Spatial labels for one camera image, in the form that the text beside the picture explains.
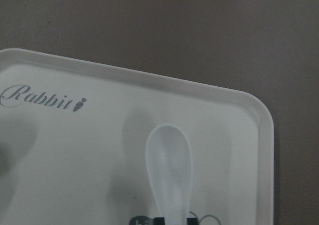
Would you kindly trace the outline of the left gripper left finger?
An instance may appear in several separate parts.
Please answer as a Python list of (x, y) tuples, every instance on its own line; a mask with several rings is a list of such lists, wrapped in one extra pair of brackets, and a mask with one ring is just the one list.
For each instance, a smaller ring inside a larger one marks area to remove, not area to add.
[(135, 216), (130, 219), (129, 225), (165, 225), (165, 221), (163, 217)]

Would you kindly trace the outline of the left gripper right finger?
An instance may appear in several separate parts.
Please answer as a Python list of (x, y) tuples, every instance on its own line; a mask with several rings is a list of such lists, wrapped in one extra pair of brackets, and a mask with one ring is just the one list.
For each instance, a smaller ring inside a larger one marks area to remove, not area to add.
[(187, 218), (187, 225), (198, 225), (197, 218)]

